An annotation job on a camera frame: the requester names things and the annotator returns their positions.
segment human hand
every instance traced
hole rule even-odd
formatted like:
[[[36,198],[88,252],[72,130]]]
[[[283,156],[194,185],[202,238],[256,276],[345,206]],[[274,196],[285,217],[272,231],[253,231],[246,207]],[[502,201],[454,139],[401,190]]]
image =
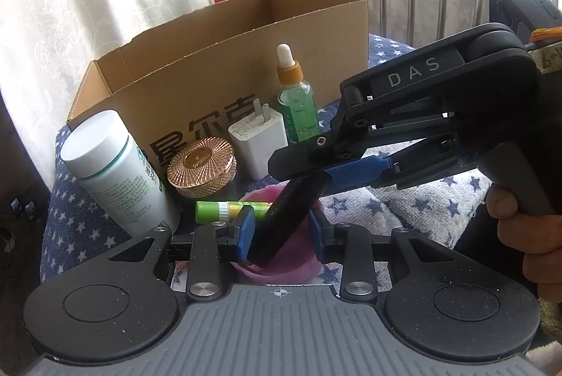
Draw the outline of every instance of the human hand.
[[[538,294],[562,302],[562,216],[529,216],[518,211],[510,192],[493,185],[486,198],[490,216],[499,219],[497,236],[525,253],[523,274],[538,284]]]

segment charger plug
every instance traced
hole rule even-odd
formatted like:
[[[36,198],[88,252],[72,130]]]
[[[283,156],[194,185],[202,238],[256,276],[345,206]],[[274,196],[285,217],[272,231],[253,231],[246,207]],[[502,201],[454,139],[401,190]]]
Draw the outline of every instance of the charger plug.
[[[283,116],[268,104],[261,106],[259,99],[254,100],[254,113],[231,125],[228,133],[254,180],[268,175],[269,158],[287,146]]]

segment pink container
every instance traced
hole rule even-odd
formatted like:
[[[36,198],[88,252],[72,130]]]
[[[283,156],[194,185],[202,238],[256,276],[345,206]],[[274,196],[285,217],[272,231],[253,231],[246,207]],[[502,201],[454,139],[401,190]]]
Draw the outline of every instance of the pink container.
[[[274,202],[284,185],[269,185],[243,196],[241,202]],[[305,218],[293,235],[263,269],[233,264],[255,284],[302,284],[317,275],[322,264],[316,259],[314,247],[308,230],[308,218]]]

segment green glue stick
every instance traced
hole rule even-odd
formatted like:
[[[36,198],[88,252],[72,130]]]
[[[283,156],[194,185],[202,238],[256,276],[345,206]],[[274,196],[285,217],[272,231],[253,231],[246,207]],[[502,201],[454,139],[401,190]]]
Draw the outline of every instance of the green glue stick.
[[[230,223],[238,216],[244,205],[254,208],[256,220],[263,219],[272,205],[270,202],[197,202],[195,204],[195,222],[210,224],[216,221]]]

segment gray ribbed plate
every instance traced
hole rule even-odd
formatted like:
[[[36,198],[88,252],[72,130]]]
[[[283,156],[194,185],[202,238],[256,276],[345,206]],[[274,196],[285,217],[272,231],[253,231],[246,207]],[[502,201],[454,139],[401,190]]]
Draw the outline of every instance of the gray ribbed plate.
[[[213,303],[190,306],[153,349],[103,367],[39,360],[33,376],[538,376],[525,358],[456,365],[397,340],[370,306],[345,303],[327,285],[236,284]]]

